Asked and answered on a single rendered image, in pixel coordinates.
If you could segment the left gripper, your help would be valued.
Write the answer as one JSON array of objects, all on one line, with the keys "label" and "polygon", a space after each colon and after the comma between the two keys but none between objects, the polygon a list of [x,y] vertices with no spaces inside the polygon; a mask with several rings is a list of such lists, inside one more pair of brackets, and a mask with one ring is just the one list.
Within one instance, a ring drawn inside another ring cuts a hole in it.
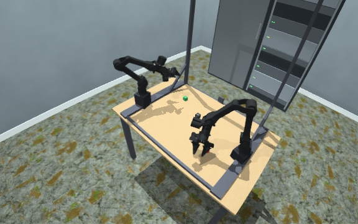
[{"label": "left gripper", "polygon": [[[203,157],[210,149],[214,148],[214,144],[208,141],[209,136],[211,136],[210,132],[201,130],[199,133],[200,133],[199,138],[190,136],[189,140],[191,140],[191,143],[193,145],[193,154],[194,155],[200,146],[200,144],[198,144],[198,143],[204,144],[203,151],[201,154],[201,157]],[[200,142],[201,140],[203,140],[205,143],[203,143],[203,141]],[[210,148],[210,144],[211,144],[212,148]]]}]

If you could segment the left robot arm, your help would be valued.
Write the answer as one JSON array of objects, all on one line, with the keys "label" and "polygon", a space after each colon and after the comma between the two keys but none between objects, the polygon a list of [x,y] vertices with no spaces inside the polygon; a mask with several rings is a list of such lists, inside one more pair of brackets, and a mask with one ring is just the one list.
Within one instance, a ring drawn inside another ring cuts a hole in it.
[{"label": "left robot arm", "polygon": [[[239,106],[239,105],[245,105],[246,107]],[[230,112],[238,110],[241,113],[246,114],[246,125],[245,125],[245,132],[241,132],[240,135],[240,145],[237,149],[239,153],[241,153],[243,156],[248,154],[252,150],[252,140],[250,138],[250,130],[252,127],[252,121],[254,116],[257,112],[257,102],[254,99],[241,99],[241,100],[232,100],[227,105],[223,106],[217,111],[212,111],[208,113],[207,115],[203,116],[202,119],[193,117],[193,120],[191,122],[192,127],[194,128],[201,128],[201,130],[211,132],[212,126],[216,126],[215,123],[222,118],[223,116],[229,114]],[[205,127],[204,127],[205,126]],[[250,146],[250,147],[249,147]]]}]

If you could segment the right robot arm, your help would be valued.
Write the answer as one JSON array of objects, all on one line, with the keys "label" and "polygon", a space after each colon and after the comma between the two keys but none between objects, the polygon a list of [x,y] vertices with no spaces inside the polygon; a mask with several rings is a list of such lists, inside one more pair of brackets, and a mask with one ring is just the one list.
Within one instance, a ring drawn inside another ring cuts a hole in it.
[{"label": "right robot arm", "polygon": [[[126,60],[126,61],[124,61],[124,60]],[[139,59],[134,58],[134,57],[125,56],[125,57],[121,57],[119,59],[115,59],[113,61],[113,64],[114,64],[114,68],[116,70],[124,72],[127,75],[129,75],[130,77],[132,77],[133,79],[135,79],[136,81],[138,81],[137,82],[137,85],[138,85],[138,93],[137,94],[140,95],[140,96],[144,96],[145,94],[147,94],[147,90],[146,90],[147,85],[148,85],[147,79],[143,75],[137,76],[136,73],[134,73],[132,70],[127,68],[126,65],[128,63],[133,63],[135,65],[144,67],[149,71],[153,71],[153,73],[155,73],[155,72],[161,73],[162,70],[163,70],[162,66],[164,66],[166,60],[167,60],[167,58],[164,57],[164,56],[158,56],[157,61],[156,60],[154,60],[154,61],[143,61],[143,60],[139,60]],[[162,75],[163,82],[168,82],[169,74],[168,73],[163,73],[161,75]]]}]

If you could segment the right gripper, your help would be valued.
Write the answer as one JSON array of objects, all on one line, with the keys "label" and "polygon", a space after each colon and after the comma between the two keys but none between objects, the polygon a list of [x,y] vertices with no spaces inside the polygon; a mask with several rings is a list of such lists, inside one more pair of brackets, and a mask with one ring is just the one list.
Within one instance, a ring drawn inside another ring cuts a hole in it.
[{"label": "right gripper", "polygon": [[180,76],[176,67],[171,68],[171,70],[170,70],[170,68],[163,67],[163,70],[160,74],[163,74],[163,73],[168,73],[169,74],[168,77],[172,77],[172,78],[176,78],[176,76],[174,76],[174,75]]}]

